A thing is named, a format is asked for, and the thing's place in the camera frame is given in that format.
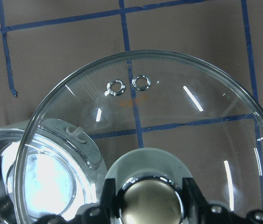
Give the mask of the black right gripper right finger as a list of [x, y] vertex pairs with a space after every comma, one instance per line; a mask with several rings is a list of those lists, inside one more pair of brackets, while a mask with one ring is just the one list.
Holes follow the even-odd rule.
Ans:
[[198, 185], [190, 177], [182, 178], [181, 199], [184, 211], [205, 211], [209, 206]]

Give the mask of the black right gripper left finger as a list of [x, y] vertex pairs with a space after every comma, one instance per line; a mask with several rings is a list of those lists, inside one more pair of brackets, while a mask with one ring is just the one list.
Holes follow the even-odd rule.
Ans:
[[105, 179], [100, 197], [100, 207], [112, 212], [119, 212], [124, 193], [123, 187], [117, 189], [115, 178]]

